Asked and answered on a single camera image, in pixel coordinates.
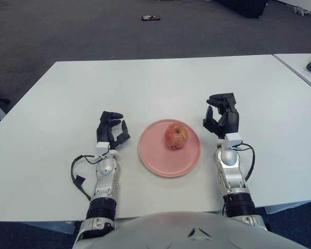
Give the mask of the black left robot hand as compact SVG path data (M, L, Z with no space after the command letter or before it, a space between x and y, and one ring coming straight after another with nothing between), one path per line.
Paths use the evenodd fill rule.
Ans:
M122 132L115 139L112 134L112 128L121 124ZM115 112L103 111L100 117L100 124L96 130L97 142L108 142L109 149L114 150L117 146L130 139L128 127L123 120L123 115Z

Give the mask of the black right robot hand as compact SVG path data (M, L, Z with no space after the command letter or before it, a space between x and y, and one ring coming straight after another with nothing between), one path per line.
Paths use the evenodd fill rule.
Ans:
M214 133L219 139L224 140L226 134L237 133L239 128L239 113L235 108L234 93L214 94L206 101L209 107L203 119L203 127ZM213 118L213 109L216 107L221 115L216 121Z

